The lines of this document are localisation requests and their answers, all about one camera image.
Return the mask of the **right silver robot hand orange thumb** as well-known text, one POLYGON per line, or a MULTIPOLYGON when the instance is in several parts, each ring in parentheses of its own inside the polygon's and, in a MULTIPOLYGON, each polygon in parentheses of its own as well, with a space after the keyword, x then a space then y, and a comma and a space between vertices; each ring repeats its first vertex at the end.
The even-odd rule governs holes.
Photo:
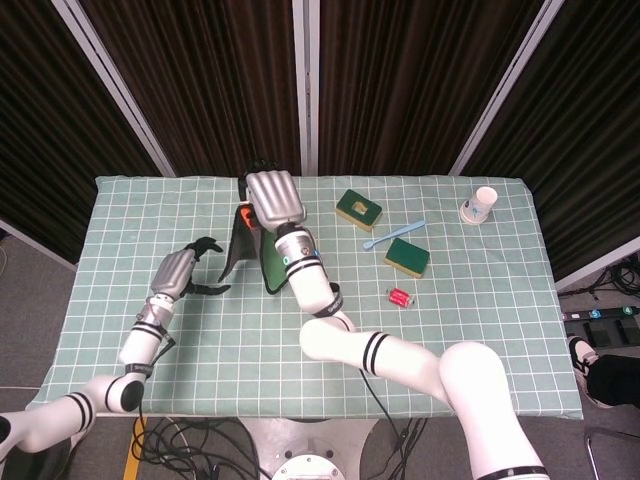
POLYGON ((256 160, 238 179, 240 201, 253 206, 259 224, 271 233, 282 225, 306 219, 296 185, 287 170, 274 162, 256 160))

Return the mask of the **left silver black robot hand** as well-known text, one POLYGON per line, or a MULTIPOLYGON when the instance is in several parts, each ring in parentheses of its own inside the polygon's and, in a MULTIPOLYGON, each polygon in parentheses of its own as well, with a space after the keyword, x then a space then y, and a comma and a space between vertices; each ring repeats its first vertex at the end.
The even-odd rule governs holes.
POLYGON ((195 265, 209 250, 223 252, 214 238, 201 237, 182 250, 166 255, 151 282, 151 291, 173 300, 179 300, 187 294, 215 296, 228 291, 230 285, 207 286, 193 283, 195 265))

